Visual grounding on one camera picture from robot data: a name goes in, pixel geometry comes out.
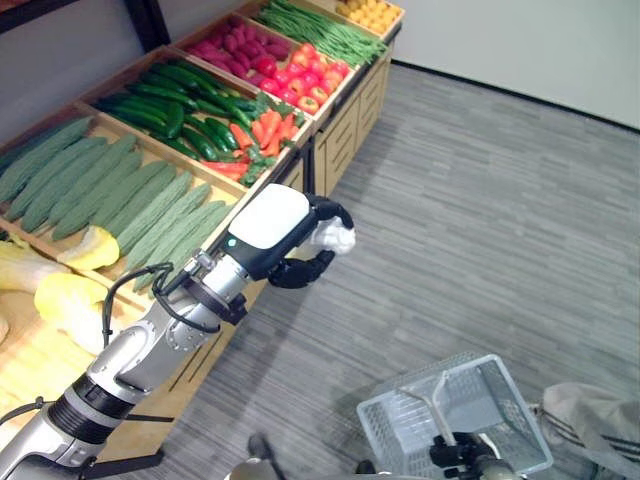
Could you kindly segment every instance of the wooden produce crate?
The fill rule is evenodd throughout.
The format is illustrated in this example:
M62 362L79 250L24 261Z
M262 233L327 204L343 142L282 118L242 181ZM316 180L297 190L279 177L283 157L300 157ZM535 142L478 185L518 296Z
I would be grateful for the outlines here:
M397 5L393 5L391 2L385 2L387 5L393 5L394 7L400 10L398 16L393 20L389 28L387 28L384 32L376 32L369 27L366 27L358 22L354 22L348 17L345 17L336 12L336 8L340 4L345 4L346 1L342 0L289 0L291 3L298 5L299 7L306 8L308 10L312 10L314 12L322 13L332 20L344 23L347 25L351 25L356 27L364 32L370 33L371 35L375 35L380 38L383 42L387 43L390 38L393 36L395 31L400 28L400 24L402 23L402 19L406 11L403 8L398 7Z
M110 79L106 80L102 84L98 85L97 87L91 89L89 92L82 95L80 97L80 101L88 105L91 105L92 103L94 103L100 98L106 97L114 93L124 92L126 91L125 85L137 81L140 75L146 72L151 67L151 65L153 65L154 63L166 63L171 59L183 59L191 63L194 63L201 68L203 66L206 67L204 69L212 73L218 81L238 91L245 98L249 98L253 100L256 98L256 95L260 92L259 89L253 87L251 84L246 84L245 82L236 80L236 77L229 76L229 75L222 75L225 73L224 71L218 72L218 69L214 69L211 65L207 64L206 62L195 61L197 60L197 57L188 55L187 53L181 52L176 49L161 47L148 53L147 55L145 55L144 57L142 57L132 65L126 67L125 69L123 69L122 71L120 71L119 73L111 77ZM138 135L145 137L146 141L148 141L149 143L157 144L158 146L164 147L164 149L171 150L172 152L174 152L175 155L182 158L185 162L189 162L190 164L199 165L200 167L202 167L202 165L198 164L198 162L178 152L177 150L173 150L167 147L164 143L148 136L146 133L130 127L129 125L121 122L117 118L107 113L103 113L103 114L108 115L110 118L113 119L114 122L120 124L123 128L126 127L130 131L136 131ZM203 120L207 117L214 117L213 115L208 115L200 111L195 113L194 116L200 120ZM217 118L218 120L220 120L225 124L229 123L228 119L220 118L220 117L214 117L214 118ZM312 127L312 121L305 116L304 124L300 126L296 135L291 139L293 144L296 146L303 145L311 135L311 127ZM290 159L291 154L292 154L292 149L290 147L283 148L280 151L280 154L278 155L278 159L275 165L265 170L260 177L260 181L256 183L263 183L264 180L270 177L273 171L281 168L282 164L286 163ZM245 192L247 191L246 187L240 185L239 183L233 180L230 180L228 177L225 177L224 175L221 175L215 171L212 171L212 170L210 171L215 177L218 177L221 181L226 182L230 185L233 185L234 188L243 189L243 191Z
M212 186L212 193L208 200L224 200L227 204L235 203L236 208L234 208L234 210L230 213L228 219L223 221L212 232L213 238L216 238L224 231L230 219L233 218L233 216L239 211L241 206L244 205L244 203L246 203L246 201L248 201L251 197L251 195L247 195L248 190L245 187L235 182L229 181L226 177L218 175L216 172L213 172L209 168L202 166L189 157L178 154L163 143L157 142L152 138L147 137L146 135L142 135L137 130L129 127L128 125L119 122L104 113L97 112L96 110L83 105L82 103L64 108L57 114L54 114L48 119L40 122L34 128L30 129L27 133L11 142L11 144L20 144L22 143L20 139L27 139L37 132L59 124L60 122L87 115L93 116L88 136L106 137L108 142L112 143L124 134L132 133L137 137L137 148L139 148L143 153L143 164L158 160L166 160L175 165L179 173L184 170L191 172L194 176L194 186L202 183L210 184ZM8 206L9 205L4 205L3 208L0 208L0 213L5 212ZM55 258L59 253L76 246L78 243L80 243L80 241L82 240L82 236L84 235L83 229L62 240L54 241L51 237L53 228L44 225L33 233L27 233L20 228L20 224L20 219L14 222L9 222L6 218L0 216L0 228L17 234L25 241L29 242L34 248L51 258ZM125 264L126 258L123 257L118 260L118 262L108 267L102 267L95 271L81 271L79 273L88 278L98 281L102 285L110 287L113 282L124 273ZM146 292L143 291L141 294L134 293L131 284L123 285L118 290L118 292L124 300L129 302L131 305L138 307L139 309L144 310L151 304L151 300L149 299Z
M390 62L391 50L388 50L362 79L338 115L316 135L314 186L317 195L331 194L378 119Z
M256 22L255 20L251 19L250 16L253 13L256 13L259 8L260 5L264 3L264 2L250 2L249 4L246 4L242 9L241 9L241 13L245 14L242 15L240 13L230 13L222 18L216 19L215 21L213 21L212 23L210 23L209 25L201 28L200 30L197 30L196 32L188 35L187 37L179 40L178 42L175 42L171 45L172 48L183 52L184 55L186 55L186 58L195 63L196 65L202 67L202 68L206 68L207 70L209 70L210 72L214 72L217 76L221 77L221 78L226 78L231 84L234 85L238 85L238 86L242 86L243 91L246 92L253 92L253 94L257 94L257 92L261 91L258 87L256 87L255 85L252 85L248 80L243 80L240 77L237 77L235 75L232 75L214 65L212 65L211 63L207 62L206 60L197 57L196 55L190 54L187 52L187 49L189 47L191 47L192 45L195 45L196 43L200 42L201 40L204 40L205 38L209 37L213 32L216 31L217 28L219 28L221 25L223 25L224 23L226 23L229 18L231 17L235 17L235 18L239 18L241 19L246 25L251 25L253 27L255 27L257 30L260 30L262 32L267 33L268 35L271 36L275 36L278 38L282 38L285 41L289 42L289 44L291 45L291 52L289 53L289 56L278 63L279 68L282 68L284 66L286 66L289 63L289 60L291 58L291 53L296 50L298 47L300 47L300 43L296 42L295 40L290 39L289 37L286 37L285 35L282 35L281 33L272 30L258 22ZM327 101L318 109L318 111L314 114L314 115L310 115L307 114L312 120L313 120L313 126L312 126L312 130L310 133L315 133L321 126L322 124L326 121L326 119L329 117L329 115L331 114L331 111L333 109L334 104L336 103L336 100L340 97L340 95L342 94L342 92L344 91L344 89L346 88L346 86L349 84L350 80L353 78L353 76L355 75L357 70L354 70L352 68L349 69L349 73L348 75L342 80L342 82L340 83L340 85L338 85L338 88L331 94L329 95L329 98L327 99ZM271 97L273 97L274 99L277 99L278 101L280 101L280 99L278 99L276 96L271 95Z

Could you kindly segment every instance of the green cucumber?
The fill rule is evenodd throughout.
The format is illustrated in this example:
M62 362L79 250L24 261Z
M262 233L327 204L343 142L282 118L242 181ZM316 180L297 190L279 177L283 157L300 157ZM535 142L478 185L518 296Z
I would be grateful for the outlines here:
M29 180L29 183L27 183L24 190L22 190L13 202L11 202L11 207L5 215L7 220L14 221L23 216L27 211L29 204L38 196L40 190L42 190L44 186L51 181L51 177L55 177L76 157L84 154L95 146L104 145L106 143L107 139L104 137L82 138L77 142L72 143L64 150L56 153L51 160L49 160L40 169L40 171L31 178L31 180Z
M109 145L104 155L96 158L92 166L53 205L49 213L49 224L56 225L69 210L89 197L90 192L97 188L99 182L109 175L112 170L118 168L120 161L133 148L135 143L136 137L128 133L117 142Z
M182 104L182 106L188 112L194 112L195 110L198 109L198 105L196 104L196 102L194 102L188 96L186 96L186 95L184 95L182 93L179 93L179 92L175 92L173 90L168 90L166 88L154 87L154 86L151 86L151 85L144 85L144 84L140 84L140 83L134 83L132 85L127 85L127 89L129 89L131 92L133 92L135 94L138 94L138 95L158 97L158 98L161 98L163 100L169 100L169 101L173 101L173 102L178 102L178 103Z
M184 172L136 215L129 226L118 235L120 255L127 255L131 251L135 244L160 220L163 213L189 190L192 181L193 175Z
M203 135L186 126L182 128L182 135L206 160L214 161L217 158L213 144Z
M175 90L176 92L184 94L187 93L187 89L183 88L182 85L180 85L178 82L164 75L158 75L157 73L145 72L140 75L140 80L142 80L142 83L153 85L154 87L162 87L168 90Z
M14 161L0 177L0 203L11 200L56 153L71 145L89 129L91 117L67 124L33 150Z
M176 167L166 164L162 170L144 184L125 207L105 226L114 237L120 235L144 208L160 195L176 176Z
M187 157L193 158L194 160L200 160L200 156L189 147L187 147L184 143L182 143L179 138L167 138L163 135L157 135L155 133L152 133L151 136L159 142L162 142L165 145L173 148L174 150L177 150L180 153L186 155Z
M125 208L127 202L133 198L136 192L162 170L165 165L165 162L151 162L125 178L120 185L109 192L98 211L91 218L91 225L106 227Z
M177 102L171 102L167 111L167 127L165 133L168 138L176 138L184 123L184 108Z
M135 172L141 162L142 152L135 151L127 154L118 166L112 169L98 183L96 188L91 190L90 195L83 198L62 217L53 231L53 240L57 241L65 238L87 226L91 217L100 209L102 202L109 193L116 189L125 178Z
M209 117L204 121L204 123L208 125L216 135L222 138L230 150L237 150L239 148L238 142L236 142L236 138L233 136L233 133L231 133L229 127L220 120Z
M51 178L38 196L29 204L27 211L22 217L20 228L25 232L33 232L42 225L49 217L54 205L57 204L76 182L83 176L83 172L90 170L94 162L98 161L107 151L108 145L98 145L91 150L76 157L71 163L65 166L64 170Z

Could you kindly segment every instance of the cucumber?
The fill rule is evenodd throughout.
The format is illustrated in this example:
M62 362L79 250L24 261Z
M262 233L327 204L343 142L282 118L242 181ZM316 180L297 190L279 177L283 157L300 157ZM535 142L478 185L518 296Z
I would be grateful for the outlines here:
M121 255L127 255L131 251L134 245L160 220L162 214L189 190L192 181L193 175L184 172L136 215L129 226L118 235Z
M125 270L129 271L142 266L153 250L161 243L162 239L174 230L175 225L182 221L186 215L198 208L210 193L211 187L204 183L188 192L170 206L152 228L138 240L131 252L127 254L127 266Z
M217 158L216 150L213 147L213 144L203 135L200 135L198 132L189 127L182 128L182 135L206 160L211 162Z
M107 224L126 208L127 202L140 190L154 175L165 167L165 162L151 162L136 170L125 178L120 185L114 188L102 202L102 205L91 219L91 225L106 228Z
M142 83L153 85L155 87L162 87L168 90L175 90L176 92L184 93L184 94L187 93L186 88L183 88L182 85L180 85L178 82L164 75L158 75L153 72L145 72L142 75L140 75L140 80L142 80Z
M66 213L78 203L84 201L85 196L105 178L123 159L125 154L133 148L136 137L126 134L112 143L106 153L93 163L82 176L77 179L71 189L60 198L49 213L48 223L56 225Z
M171 148L186 155L187 157L193 158L194 160L200 160L200 156L189 147L187 147L184 143L182 143L182 140L180 140L179 138L167 138L163 135L157 135L155 133L152 133L151 136L159 142L162 142L165 145L168 145Z
M6 218L9 221L14 221L18 217L24 215L27 211L27 207L38 196L38 193L42 188L51 181L51 177L54 177L61 170L63 170L70 162L72 162L79 155L84 154L91 148L104 145L107 143L107 139L103 137L82 138L75 143L72 143L64 150L58 152L49 160L38 173L36 173L27 186L22 190L18 196L11 202L11 207L6 213Z
M130 174L136 171L142 161L142 152L128 153L118 166L92 189L90 194L78 202L58 222L53 231L54 241L65 238L89 224L91 217L100 209L102 202L111 191L122 183Z
M67 124L13 162L0 177L0 203L14 198L47 160L83 136L90 122L91 117L84 117Z
M220 120L216 120L215 118L207 118L204 123L213 130L213 133L218 135L229 147L230 150L238 149L238 142L236 142L236 138L231 133L229 127L227 127Z
M128 85L127 89L131 92L142 95L142 96L151 96L158 97L163 100L169 100L172 102L180 103L188 112L194 112L198 109L198 105L188 96L175 92L173 90L168 90L166 88L154 87L151 85L144 85L140 83L134 83L133 85Z
M73 188L82 173L90 169L93 163L102 157L108 149L108 145L93 147L91 150L76 157L64 170L53 177L29 204L24 217L22 217L20 228L26 232L33 232L42 225L47 220L56 202Z
M172 254L176 245L180 245L188 241L189 236L219 208L224 206L223 201L215 201L202 205L193 210L186 217L179 219L173 228L167 231L167 234L161 239L160 243L154 248L149 256L146 265L154 265L156 263L166 261ZM174 270L181 268L182 265L174 265ZM138 277L133 284L133 290L138 291L153 280L153 275L143 275Z
M176 138L182 130L184 124L184 108L176 102L171 102L167 112L167 127L165 133L168 138Z
M171 183L176 176L176 167L166 164L154 175L136 194L129 203L105 226L111 235L117 237L133 221L153 199Z

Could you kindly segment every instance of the white wall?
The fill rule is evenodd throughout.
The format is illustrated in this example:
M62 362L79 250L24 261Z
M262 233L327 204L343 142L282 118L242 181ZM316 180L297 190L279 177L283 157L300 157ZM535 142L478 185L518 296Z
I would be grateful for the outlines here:
M116 0L81 0L0 35L0 143L142 54Z
M394 58L640 128L640 0L394 1Z

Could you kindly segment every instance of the tomato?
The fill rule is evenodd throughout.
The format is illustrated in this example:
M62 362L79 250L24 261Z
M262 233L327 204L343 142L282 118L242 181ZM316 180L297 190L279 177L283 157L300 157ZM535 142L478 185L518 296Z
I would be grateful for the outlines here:
M329 95L327 95L327 92L325 92L320 87L313 87L311 90L309 90L309 96L313 98L316 102L318 102L318 105L322 105L329 98Z
M318 52L316 51L316 47L314 47L310 43L303 43L302 45L300 45L298 51L304 53L304 56L309 60L313 60L318 54Z
M342 82L342 79L344 78L342 75L340 75L339 72L336 72L335 70L329 70L324 74L324 78L325 79L330 79L330 80L335 80L338 85L340 85L340 82Z
M298 100L298 108L313 115L318 111L320 105L311 97L300 97L300 100Z
M338 72L344 78L349 74L349 65L344 60L337 60L329 65L329 70Z
M290 88L281 88L278 96L293 106L298 104L298 98L300 98L300 96Z
M322 78L324 77L324 72L327 71L327 64L321 62L320 60L311 60L311 63L309 64L309 70L307 71L317 75L318 78Z
M301 78L294 78L287 86L298 95L304 95L307 91L304 81L302 81Z
M305 72L305 68L302 65L298 65L297 63L290 63L285 68L285 71L291 75L291 79L299 77Z
M280 85L278 85L278 82L271 78L265 78L263 81L261 81L260 88L265 92L269 92L274 95L277 95L280 91Z
M303 52L301 52L300 50L298 50L297 52L295 52L293 54L293 56L291 57L291 63L297 63L298 65L301 65L302 68L304 68L305 70L309 67L309 62L311 60L309 60L309 57L307 57Z
M320 87L327 93L333 93L333 91L338 88L338 85L338 82L330 78L323 78L320 82Z
M312 72L305 72L300 76L307 90L320 84L320 79Z
M273 79L278 82L281 87L286 87L291 81L291 75L286 70L277 70L273 74Z

